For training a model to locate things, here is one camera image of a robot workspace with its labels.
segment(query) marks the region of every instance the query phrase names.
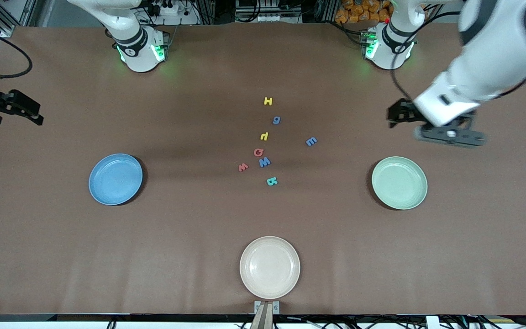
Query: table surface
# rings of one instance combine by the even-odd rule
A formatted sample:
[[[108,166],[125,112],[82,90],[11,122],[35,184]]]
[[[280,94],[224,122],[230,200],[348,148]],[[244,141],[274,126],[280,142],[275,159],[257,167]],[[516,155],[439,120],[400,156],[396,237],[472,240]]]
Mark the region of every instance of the table surface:
[[[453,24],[419,39],[399,73],[413,96],[460,51]],[[20,89],[46,119],[0,126],[0,313],[250,312],[240,256],[276,235],[301,260],[283,313],[526,314],[526,85],[481,106],[489,142],[462,149],[414,140],[415,124],[388,129],[389,73],[330,25],[180,27],[144,74],[102,29],[12,40],[34,69],[0,90]],[[1,73],[24,65],[1,47]],[[118,152],[147,179],[107,207],[88,176]],[[425,171],[418,208],[374,199],[371,169],[388,156]]]

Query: plate rim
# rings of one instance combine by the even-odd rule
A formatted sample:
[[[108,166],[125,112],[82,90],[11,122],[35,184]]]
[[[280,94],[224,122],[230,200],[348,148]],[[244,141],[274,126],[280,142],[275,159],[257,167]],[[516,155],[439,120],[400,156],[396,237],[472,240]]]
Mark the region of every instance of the plate rim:
[[[251,290],[251,288],[249,287],[249,285],[247,285],[246,282],[245,282],[246,274],[243,271],[243,266],[242,265],[247,261],[246,260],[246,252],[247,252],[247,250],[249,250],[251,248],[251,246],[253,246],[254,244],[256,244],[256,243],[258,243],[258,242],[260,242],[261,240],[264,240],[264,239],[275,239],[275,240],[278,240],[279,242],[282,242],[282,243],[286,244],[286,246],[290,247],[291,250],[294,252],[294,254],[296,256],[296,258],[295,258],[295,265],[298,268],[298,270],[297,270],[297,273],[294,275],[294,283],[289,287],[289,289],[287,289],[287,292],[285,292],[284,294],[281,294],[279,296],[278,295],[260,296],[259,294],[256,294],[255,292],[253,292]],[[255,296],[257,296],[259,298],[266,299],[266,300],[282,298],[286,294],[290,293],[295,288],[295,286],[298,284],[300,273],[301,273],[301,261],[299,259],[299,254],[298,254],[298,251],[296,250],[296,248],[294,248],[294,246],[292,246],[292,244],[290,244],[286,239],[280,238],[280,237],[276,237],[274,235],[265,235],[265,237],[259,237],[257,239],[254,239],[253,241],[251,241],[247,245],[247,247],[242,251],[241,259],[240,259],[240,261],[238,263],[238,267],[239,267],[239,272],[240,272],[240,275],[241,275],[242,284],[247,288],[247,290],[249,290],[249,292],[254,294]]]
[[[119,156],[124,157],[124,158],[126,158],[127,160],[130,160],[132,163],[134,163],[134,164],[136,165],[136,167],[139,169],[139,172],[140,172],[141,175],[142,175],[142,179],[140,179],[140,181],[139,181],[139,185],[138,185],[138,186],[136,187],[136,189],[135,189],[135,193],[134,193],[132,196],[130,196],[129,198],[127,198],[127,200],[124,200],[123,202],[119,202],[119,203],[114,203],[114,202],[102,202],[102,201],[99,200],[99,199],[96,197],[96,195],[92,192],[93,174],[94,174],[96,171],[100,170],[100,164],[101,164],[103,161],[107,160],[108,158],[117,158],[117,157],[119,157]],[[108,156],[105,156],[104,158],[100,159],[99,162],[97,162],[97,163],[95,164],[95,166],[92,167],[92,170],[90,171],[90,174],[89,174],[89,176],[88,176],[88,191],[89,191],[90,195],[92,196],[92,198],[93,198],[96,202],[98,202],[98,203],[100,203],[100,204],[103,204],[103,205],[105,205],[105,206],[118,206],[119,204],[123,204],[123,203],[125,203],[125,202],[131,200],[131,198],[134,197],[135,194],[137,194],[137,192],[139,192],[139,189],[141,188],[142,183],[143,183],[143,176],[144,176],[144,175],[143,175],[142,164],[139,163],[139,161],[138,161],[134,156],[132,156],[131,154],[124,154],[124,153],[109,154]]]
[[[386,161],[391,161],[391,160],[394,160],[394,159],[403,159],[403,161],[407,161],[411,164],[413,164],[416,169],[418,170],[418,174],[420,174],[420,176],[423,178],[423,182],[424,182],[424,185],[425,185],[425,190],[423,192],[423,196],[421,198],[421,200],[419,200],[419,202],[416,202],[415,205],[411,206],[411,207],[395,207],[393,206],[392,204],[389,204],[387,203],[385,200],[383,200],[383,198],[378,194],[377,192],[377,189],[374,187],[375,186],[375,171]],[[384,204],[386,204],[387,206],[391,207],[391,208],[394,208],[394,209],[397,209],[397,210],[411,210],[413,208],[416,208],[417,206],[419,206],[420,204],[422,204],[422,202],[426,199],[426,196],[427,196],[427,192],[428,192],[428,183],[427,183],[427,177],[426,177],[426,173],[423,171],[423,169],[419,166],[419,164],[417,164],[415,161],[411,160],[411,159],[408,159],[408,158],[405,158],[403,156],[389,156],[389,157],[386,157],[384,159],[382,159],[381,161],[379,161],[375,166],[374,166],[374,169],[372,171],[372,174],[371,174],[371,185],[372,185],[372,189],[374,191],[374,193],[376,194],[377,198],[379,198],[379,200],[381,200]]]

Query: green plate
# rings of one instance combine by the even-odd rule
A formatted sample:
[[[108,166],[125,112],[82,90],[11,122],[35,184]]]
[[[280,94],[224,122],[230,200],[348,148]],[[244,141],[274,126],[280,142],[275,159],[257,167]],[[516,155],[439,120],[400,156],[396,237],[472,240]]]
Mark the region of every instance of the green plate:
[[[381,160],[374,167],[372,185],[376,195],[387,206],[408,210],[426,198],[426,174],[417,163],[400,156]]]

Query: white plate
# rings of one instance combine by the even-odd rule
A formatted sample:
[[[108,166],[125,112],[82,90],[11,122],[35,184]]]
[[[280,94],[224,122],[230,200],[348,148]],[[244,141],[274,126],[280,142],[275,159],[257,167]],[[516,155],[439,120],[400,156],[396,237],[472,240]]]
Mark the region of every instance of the white plate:
[[[288,294],[298,283],[298,252],[282,238],[262,237],[242,252],[240,272],[247,289],[263,299]]]

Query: plate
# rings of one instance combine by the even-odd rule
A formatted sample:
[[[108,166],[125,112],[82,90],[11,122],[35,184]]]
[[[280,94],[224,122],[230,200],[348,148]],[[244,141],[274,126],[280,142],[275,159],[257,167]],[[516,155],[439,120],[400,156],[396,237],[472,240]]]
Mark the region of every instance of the plate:
[[[142,186],[139,161],[129,154],[111,154],[99,161],[88,179],[90,195],[107,206],[127,202]]]
[[[417,163],[400,156],[381,160],[372,173],[374,192],[387,206],[408,210],[426,198],[426,174]]]
[[[298,252],[282,238],[258,238],[242,253],[240,272],[242,282],[255,296],[283,297],[298,283]]]

